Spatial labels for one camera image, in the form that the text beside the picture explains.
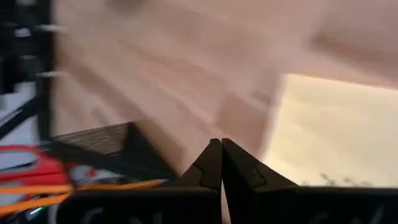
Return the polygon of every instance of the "black plastic jaw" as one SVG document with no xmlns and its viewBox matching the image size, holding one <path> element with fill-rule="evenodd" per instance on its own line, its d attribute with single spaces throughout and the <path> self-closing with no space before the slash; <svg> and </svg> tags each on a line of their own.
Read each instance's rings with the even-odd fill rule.
<svg viewBox="0 0 398 224">
<path fill-rule="evenodd" d="M 223 139 L 223 182 L 232 224 L 398 223 L 398 190 L 299 187 Z"/>
<path fill-rule="evenodd" d="M 154 189 L 76 192 L 57 223 L 221 223 L 221 142 L 212 139 L 175 183 Z"/>
</svg>

